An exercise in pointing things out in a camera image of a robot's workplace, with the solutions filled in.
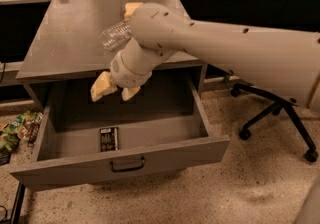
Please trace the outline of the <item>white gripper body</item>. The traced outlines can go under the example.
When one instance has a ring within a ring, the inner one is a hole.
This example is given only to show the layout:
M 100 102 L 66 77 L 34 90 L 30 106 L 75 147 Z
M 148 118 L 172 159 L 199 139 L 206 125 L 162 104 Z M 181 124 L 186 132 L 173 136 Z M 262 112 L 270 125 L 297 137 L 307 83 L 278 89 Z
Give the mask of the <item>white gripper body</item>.
M 144 75 L 135 74 L 130 71 L 121 59 L 121 54 L 117 53 L 110 64 L 111 76 L 114 83 L 121 88 L 134 88 L 144 85 L 151 77 L 152 72 L 149 71 Z

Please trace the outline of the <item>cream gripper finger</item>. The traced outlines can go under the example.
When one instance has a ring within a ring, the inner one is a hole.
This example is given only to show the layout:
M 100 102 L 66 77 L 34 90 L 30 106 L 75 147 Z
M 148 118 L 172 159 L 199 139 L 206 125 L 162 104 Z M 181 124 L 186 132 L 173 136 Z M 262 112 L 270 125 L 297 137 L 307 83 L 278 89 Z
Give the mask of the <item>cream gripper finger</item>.
M 117 91 L 117 86 L 113 81 L 111 73 L 103 71 L 95 80 L 90 89 L 91 99 L 93 102 L 98 101 L 103 96 L 112 94 Z
M 130 100 L 131 98 L 133 98 L 139 91 L 140 91 L 141 87 L 138 86 L 138 87 L 133 87 L 133 88 L 124 88 L 122 90 L 122 99 L 124 101 L 128 101 Z

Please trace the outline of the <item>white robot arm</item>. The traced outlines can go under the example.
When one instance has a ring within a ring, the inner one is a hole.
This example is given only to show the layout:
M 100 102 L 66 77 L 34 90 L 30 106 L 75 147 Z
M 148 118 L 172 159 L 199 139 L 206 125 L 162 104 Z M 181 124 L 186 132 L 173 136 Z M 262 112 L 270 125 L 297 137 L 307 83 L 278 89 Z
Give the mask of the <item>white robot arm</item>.
M 213 64 L 286 105 L 320 111 L 320 46 L 311 32 L 194 21 L 158 3 L 129 3 L 125 20 L 106 30 L 105 48 L 120 50 L 91 88 L 94 101 L 122 88 L 128 100 L 152 70 L 177 51 Z

